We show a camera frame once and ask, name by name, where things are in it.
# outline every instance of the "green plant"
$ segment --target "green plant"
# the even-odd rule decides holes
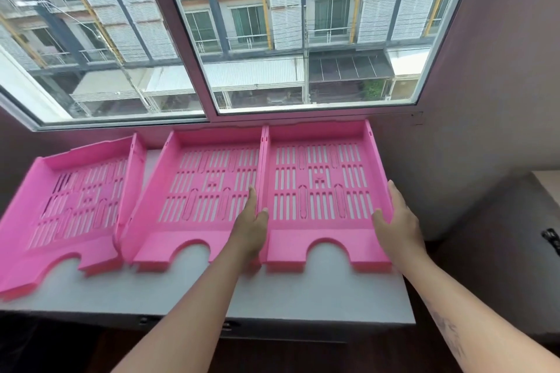
[[[382,98],[385,80],[364,80],[363,96],[366,101],[379,101]]]

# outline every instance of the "apartment building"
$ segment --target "apartment building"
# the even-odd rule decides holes
[[[222,109],[409,98],[450,0],[178,0]],[[0,0],[0,45],[71,115],[202,112],[155,0]]]

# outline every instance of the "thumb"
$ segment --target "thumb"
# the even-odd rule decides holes
[[[371,220],[374,222],[374,228],[381,228],[387,226],[385,219],[383,218],[383,212],[380,209],[376,209],[371,216]]]
[[[256,215],[255,221],[260,223],[262,226],[267,227],[267,225],[268,225],[268,208],[263,208],[262,211]]]

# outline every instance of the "person's left arm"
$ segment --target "person's left arm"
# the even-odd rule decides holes
[[[257,216],[255,211],[256,192],[251,187],[247,204],[220,254],[113,373],[208,371],[237,279],[267,237],[266,208]]]

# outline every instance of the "street lamp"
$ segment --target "street lamp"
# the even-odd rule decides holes
[[[128,73],[128,71],[126,70],[124,65],[122,65],[122,62],[120,61],[120,59],[116,55],[116,53],[113,52],[113,50],[111,49],[111,45],[105,39],[103,34],[98,33],[96,30],[92,30],[88,25],[86,25],[86,24],[82,23],[81,21],[77,20],[76,18],[74,18],[73,16],[68,14],[67,12],[64,12],[57,5],[55,5],[54,3],[52,3],[48,0],[40,0],[40,1],[38,1],[38,0],[18,0],[18,1],[15,2],[15,5],[19,6],[19,7],[23,7],[23,6],[43,6],[43,5],[52,6],[54,9],[56,9],[60,13],[66,15],[67,17],[70,17],[72,20],[74,20],[75,22],[77,22],[81,26],[87,28],[89,31],[91,31],[94,34],[94,36],[99,41],[101,41],[101,42],[103,42],[103,44],[105,44],[105,47],[107,47],[111,51],[111,53],[113,54],[113,56],[115,58],[116,64],[118,65],[119,69],[122,71],[124,76],[127,78],[127,81],[130,84],[130,86],[135,90],[136,94],[138,95],[138,98],[140,99],[140,101],[142,101],[142,104],[144,105],[144,108],[146,108],[148,110],[148,112],[159,112],[159,110],[157,108],[153,107],[150,104],[150,102],[146,99],[144,94],[142,94],[142,91],[136,86],[136,84],[134,84],[134,81],[132,81],[132,77],[130,77],[130,74]]]

